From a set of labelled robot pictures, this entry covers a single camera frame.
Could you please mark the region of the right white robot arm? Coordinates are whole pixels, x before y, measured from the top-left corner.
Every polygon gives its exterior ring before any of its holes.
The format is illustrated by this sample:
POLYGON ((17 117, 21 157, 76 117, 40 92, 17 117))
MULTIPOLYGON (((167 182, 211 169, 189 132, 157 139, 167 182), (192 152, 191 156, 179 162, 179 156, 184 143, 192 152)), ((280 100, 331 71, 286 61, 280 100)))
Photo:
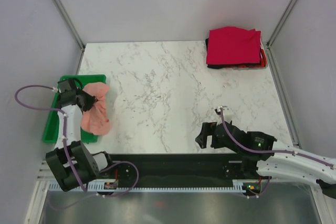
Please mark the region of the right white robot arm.
POLYGON ((322 193, 335 198, 335 159, 310 154, 275 137, 258 131, 244 132, 231 123, 206 122, 195 141, 200 148, 228 148, 243 161, 241 174, 294 180, 319 187, 322 193))

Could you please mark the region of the pink t shirt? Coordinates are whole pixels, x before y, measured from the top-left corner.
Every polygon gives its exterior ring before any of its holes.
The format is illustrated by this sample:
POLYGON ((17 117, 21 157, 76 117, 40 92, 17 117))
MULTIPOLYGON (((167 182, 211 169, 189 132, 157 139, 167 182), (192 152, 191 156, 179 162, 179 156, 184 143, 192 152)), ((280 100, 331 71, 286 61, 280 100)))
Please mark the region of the pink t shirt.
POLYGON ((96 98, 96 102, 88 111, 83 111, 81 128, 93 135, 106 135, 111 129, 107 115, 106 94, 110 87, 103 82, 89 83, 83 91, 96 98))

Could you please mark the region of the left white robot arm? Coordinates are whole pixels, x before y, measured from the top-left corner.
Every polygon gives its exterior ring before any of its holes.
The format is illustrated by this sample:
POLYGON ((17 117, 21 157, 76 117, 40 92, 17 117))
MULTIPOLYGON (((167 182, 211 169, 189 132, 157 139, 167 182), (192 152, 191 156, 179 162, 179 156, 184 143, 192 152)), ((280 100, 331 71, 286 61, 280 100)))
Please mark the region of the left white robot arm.
POLYGON ((81 120, 84 112, 93 107, 96 97, 83 90, 77 78, 58 82, 55 111, 59 118, 58 138, 54 149, 46 154, 46 162, 63 191, 81 188, 100 175, 111 178, 115 165, 104 151, 91 154, 81 141, 81 120))

